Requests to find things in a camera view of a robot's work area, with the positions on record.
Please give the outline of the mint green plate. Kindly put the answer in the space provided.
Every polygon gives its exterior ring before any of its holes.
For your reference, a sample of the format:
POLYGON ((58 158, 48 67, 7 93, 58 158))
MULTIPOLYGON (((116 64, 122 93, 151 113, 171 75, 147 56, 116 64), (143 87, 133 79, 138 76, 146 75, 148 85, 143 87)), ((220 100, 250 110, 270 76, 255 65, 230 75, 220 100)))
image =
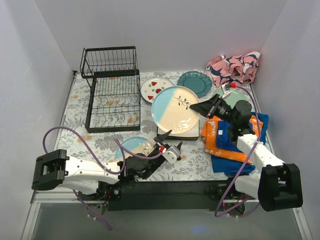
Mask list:
MULTIPOLYGON (((220 96, 220 98, 222 98, 222 90, 221 87, 219 87, 218 89, 216 89, 213 93, 214 95, 218 94, 220 96)), ((233 89, 233 94, 232 96, 228 97, 226 100, 224 100, 229 106, 231 106, 232 108, 235 106, 235 104, 240 101, 240 100, 247 100, 247 97, 245 96, 245 94, 237 89, 233 89)))

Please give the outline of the cream blue leaf plate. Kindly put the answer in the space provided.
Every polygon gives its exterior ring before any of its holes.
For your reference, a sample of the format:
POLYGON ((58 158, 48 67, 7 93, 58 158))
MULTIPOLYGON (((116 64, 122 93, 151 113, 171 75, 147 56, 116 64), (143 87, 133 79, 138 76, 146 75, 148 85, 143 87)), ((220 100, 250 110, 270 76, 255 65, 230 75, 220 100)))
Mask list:
MULTIPOLYGON (((145 137, 136 136, 126 139, 121 143, 126 149, 131 151, 134 154, 143 154, 148 156, 154 150, 154 141, 150 141, 145 137)), ((123 151, 125 158, 132 157, 128 152, 123 151)), ((115 161, 120 162, 123 161, 123 155, 121 153, 121 149, 118 147, 115 153, 115 161)))

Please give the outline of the teal scalloped plate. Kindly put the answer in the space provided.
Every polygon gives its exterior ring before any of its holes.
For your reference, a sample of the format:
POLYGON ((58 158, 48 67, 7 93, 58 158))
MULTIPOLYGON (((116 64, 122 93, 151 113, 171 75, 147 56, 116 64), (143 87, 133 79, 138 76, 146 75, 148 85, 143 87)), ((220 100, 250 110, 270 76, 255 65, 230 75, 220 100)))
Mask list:
POLYGON ((213 84, 207 75, 199 71, 188 71, 179 77, 177 85, 190 89, 198 97, 203 97, 211 90, 213 84))

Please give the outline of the cream round plate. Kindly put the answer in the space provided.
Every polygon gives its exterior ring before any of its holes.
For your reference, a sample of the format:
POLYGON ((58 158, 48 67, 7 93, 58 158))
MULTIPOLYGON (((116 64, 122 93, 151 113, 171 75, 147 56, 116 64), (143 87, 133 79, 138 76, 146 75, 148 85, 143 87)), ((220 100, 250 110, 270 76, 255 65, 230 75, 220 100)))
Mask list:
POLYGON ((199 102, 198 96, 189 88, 170 86, 156 96, 151 105, 151 116, 164 132, 183 134, 198 124, 200 114, 192 110, 191 105, 199 102))

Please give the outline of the white green rimmed plate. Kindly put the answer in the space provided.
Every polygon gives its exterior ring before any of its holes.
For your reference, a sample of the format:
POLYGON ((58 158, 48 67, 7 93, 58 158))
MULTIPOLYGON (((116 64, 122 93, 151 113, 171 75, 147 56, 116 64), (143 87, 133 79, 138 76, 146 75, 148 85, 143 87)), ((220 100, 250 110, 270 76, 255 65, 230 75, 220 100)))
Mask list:
POLYGON ((153 77, 144 81, 140 87, 141 97, 152 104, 156 96, 164 89, 172 87, 174 84, 164 77, 153 77))

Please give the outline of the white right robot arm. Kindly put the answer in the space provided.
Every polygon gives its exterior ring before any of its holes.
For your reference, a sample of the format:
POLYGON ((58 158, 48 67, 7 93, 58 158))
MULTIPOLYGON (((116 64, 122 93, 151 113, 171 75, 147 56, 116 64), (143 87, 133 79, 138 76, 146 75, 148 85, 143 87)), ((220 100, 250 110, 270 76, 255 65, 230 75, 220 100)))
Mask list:
POLYGON ((237 199, 243 194, 257 199, 266 212, 303 205, 300 169, 296 164, 285 163, 276 157, 259 140, 249 126, 252 105, 248 101, 239 100, 231 107, 215 94, 209 100, 190 105, 190 108, 209 119, 218 117, 229 123, 228 137, 260 172, 259 179, 237 172, 226 186, 219 206, 227 195, 237 199))

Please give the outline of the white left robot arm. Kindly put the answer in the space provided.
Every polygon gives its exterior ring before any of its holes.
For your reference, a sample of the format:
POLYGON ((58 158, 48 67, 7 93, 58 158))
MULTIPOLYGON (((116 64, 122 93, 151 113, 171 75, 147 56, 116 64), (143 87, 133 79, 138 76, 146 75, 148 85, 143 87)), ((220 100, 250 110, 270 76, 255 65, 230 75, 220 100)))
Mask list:
POLYGON ((35 161, 31 188, 34 191, 66 188, 101 200, 107 193, 104 185, 137 183, 148 179, 164 162, 180 161, 182 144, 166 144, 169 134, 158 135, 153 141, 143 137, 124 142, 115 139, 118 149, 112 162, 101 162, 95 154, 94 161, 82 160, 69 156, 65 149, 46 152, 35 161))

